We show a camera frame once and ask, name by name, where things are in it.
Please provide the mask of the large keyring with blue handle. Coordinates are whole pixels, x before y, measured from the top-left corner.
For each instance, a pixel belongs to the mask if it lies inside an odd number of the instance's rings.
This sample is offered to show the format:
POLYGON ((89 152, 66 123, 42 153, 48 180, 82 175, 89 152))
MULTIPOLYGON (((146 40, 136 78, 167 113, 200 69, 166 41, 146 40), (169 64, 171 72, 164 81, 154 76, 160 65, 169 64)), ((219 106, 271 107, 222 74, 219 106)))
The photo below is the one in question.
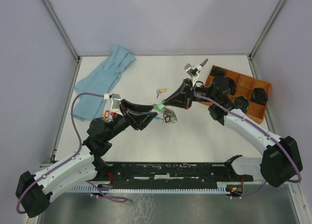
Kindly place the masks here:
POLYGON ((165 124, 174 124, 177 121, 177 116, 172 109, 163 108, 160 113, 162 116, 158 115, 155 119, 161 120, 165 124))

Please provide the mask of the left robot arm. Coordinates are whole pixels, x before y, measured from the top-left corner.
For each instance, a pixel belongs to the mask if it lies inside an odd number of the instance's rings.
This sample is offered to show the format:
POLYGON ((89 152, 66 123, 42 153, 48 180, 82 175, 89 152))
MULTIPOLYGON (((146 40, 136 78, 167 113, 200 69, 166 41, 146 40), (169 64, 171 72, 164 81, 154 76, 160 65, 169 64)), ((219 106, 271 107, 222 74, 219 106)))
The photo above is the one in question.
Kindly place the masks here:
POLYGON ((95 178, 105 179, 108 168, 102 156, 112 147, 110 140, 128 127, 141 131, 157 117, 152 105, 136 105, 125 99, 118 109, 119 113, 110 121, 92 120, 88 137, 79 139, 78 149, 73 153, 34 174, 26 171, 20 176, 16 189, 17 213, 36 217, 74 186, 95 178))

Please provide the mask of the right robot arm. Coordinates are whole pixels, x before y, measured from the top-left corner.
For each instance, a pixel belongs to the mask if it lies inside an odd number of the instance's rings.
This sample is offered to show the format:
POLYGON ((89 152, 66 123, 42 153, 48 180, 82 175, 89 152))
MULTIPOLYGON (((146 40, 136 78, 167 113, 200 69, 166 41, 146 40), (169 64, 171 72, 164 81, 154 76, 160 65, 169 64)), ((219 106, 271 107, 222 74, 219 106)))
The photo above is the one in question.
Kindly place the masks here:
POLYGON ((273 187, 285 182, 300 183, 303 169, 297 142, 290 136, 281 137, 250 119, 230 99, 228 79, 216 76, 209 87, 197 87, 191 79, 162 101, 164 106, 188 109, 193 102, 210 102, 208 108, 213 120, 233 130, 259 153, 259 158, 239 156, 226 166, 224 176, 234 181, 241 175, 259 177, 273 187))

